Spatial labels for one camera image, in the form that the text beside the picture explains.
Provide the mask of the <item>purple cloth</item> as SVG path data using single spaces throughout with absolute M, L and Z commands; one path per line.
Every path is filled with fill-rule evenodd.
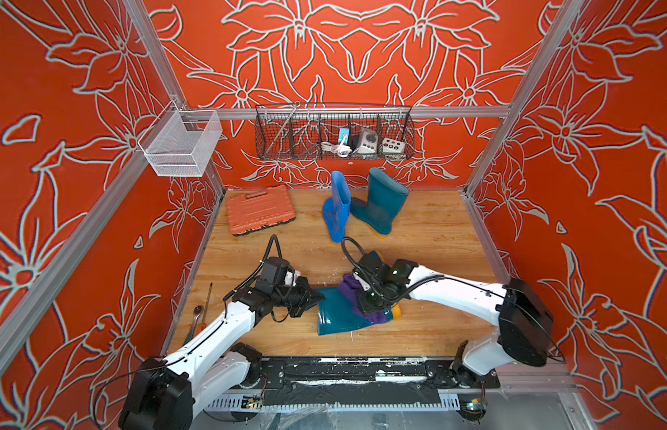
M 360 328 L 386 324 L 391 322 L 396 316 L 394 314 L 396 310 L 394 309 L 365 313 L 363 311 L 362 300 L 368 292 L 364 290 L 361 282 L 353 274 L 345 274 L 336 288 L 347 301 L 350 312 L 355 317 L 356 324 Z

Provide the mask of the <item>dark teal rubber boot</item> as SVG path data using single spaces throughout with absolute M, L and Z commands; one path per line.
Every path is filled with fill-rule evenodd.
M 319 292 L 324 299 L 318 304 L 318 336 L 360 331 L 373 325 L 387 324 L 402 316 L 398 305 L 374 315 L 358 315 L 353 304 L 337 288 L 321 288 Z

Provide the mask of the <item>blue rubber boot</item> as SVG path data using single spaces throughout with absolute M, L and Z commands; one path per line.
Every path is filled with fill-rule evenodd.
M 330 239 L 340 244 L 350 217 L 351 192 L 342 172 L 333 171 L 331 179 L 332 194 L 325 201 L 322 213 Z

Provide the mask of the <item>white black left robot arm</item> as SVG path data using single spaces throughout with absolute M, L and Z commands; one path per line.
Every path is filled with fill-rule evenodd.
M 188 429 L 224 392 L 260 378 L 261 354 L 240 338 L 274 308 L 299 318 L 324 300 L 281 257 L 268 257 L 225 297 L 224 311 L 182 348 L 138 368 L 118 419 L 121 429 Z

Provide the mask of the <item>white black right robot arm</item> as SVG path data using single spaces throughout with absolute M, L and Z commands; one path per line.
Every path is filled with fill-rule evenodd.
M 362 286 L 356 300 L 364 315 L 408 299 L 447 306 L 489 323 L 490 334 L 459 347 L 450 370 L 455 379 L 479 380 L 512 362 L 544 367 L 549 360 L 553 315 L 521 279 L 506 284 L 470 281 L 404 259 L 388 265 L 376 252 L 353 262 L 353 277 Z

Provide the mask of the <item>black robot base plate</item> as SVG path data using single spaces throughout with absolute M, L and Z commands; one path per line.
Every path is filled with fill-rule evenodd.
M 452 367 L 443 357 L 309 357 L 265 356 L 257 374 L 266 386 L 280 389 L 288 383 L 416 383 L 438 389 L 480 389 L 501 387 L 494 370 L 487 376 L 470 376 Z

